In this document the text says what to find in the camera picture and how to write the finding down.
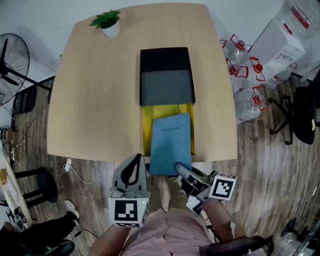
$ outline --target potted plant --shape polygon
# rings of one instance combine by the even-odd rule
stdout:
[[[97,15],[89,26],[96,26],[96,28],[100,28],[108,37],[113,38],[120,33],[120,13],[121,11],[118,10],[104,12],[101,15]]]

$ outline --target light wood tabletop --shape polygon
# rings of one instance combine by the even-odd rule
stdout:
[[[20,207],[26,220],[24,226],[25,228],[29,228],[33,224],[33,220],[31,218],[23,193],[16,179],[14,170],[11,168],[9,161],[10,160],[8,157],[0,155],[0,169],[6,169],[8,175],[7,182],[1,185],[1,189],[11,212],[14,213],[15,209]],[[12,196],[10,193],[12,189],[14,190],[14,196]]]
[[[88,26],[93,17],[74,26],[52,89],[48,153],[110,162],[143,154],[140,50],[188,47],[195,92],[192,160],[237,158],[229,73],[206,6],[160,3],[120,11],[120,34],[113,38]]]

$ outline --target green plant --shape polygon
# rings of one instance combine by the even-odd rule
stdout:
[[[117,21],[121,20],[119,14],[121,11],[110,10],[104,12],[101,15],[97,15],[96,18],[91,22],[89,26],[96,26],[96,28],[107,29],[112,27]]]

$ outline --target person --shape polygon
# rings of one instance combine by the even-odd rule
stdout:
[[[167,178],[170,192],[169,211],[162,208],[158,186],[159,178],[147,179],[147,190],[151,192],[150,208],[144,226],[133,229],[112,224],[91,246],[89,256],[195,256],[199,248],[213,243],[206,223],[196,217],[186,206],[188,197],[181,189],[176,177]],[[209,198],[202,208],[220,242],[228,242],[246,236],[243,227],[233,224],[232,217],[217,199]],[[253,256],[265,256],[262,249]]]
[[[32,225],[23,232],[15,231],[10,222],[5,222],[0,229],[0,255],[24,256],[32,250],[43,255],[47,247],[54,248],[66,238],[79,223],[79,212],[71,201],[64,202],[65,216]]]

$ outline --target black pants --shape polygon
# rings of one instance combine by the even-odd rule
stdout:
[[[62,218],[35,224],[22,233],[16,233],[16,240],[29,249],[43,252],[46,247],[59,245],[74,230],[76,224],[73,220],[76,219],[76,215],[68,211]]]

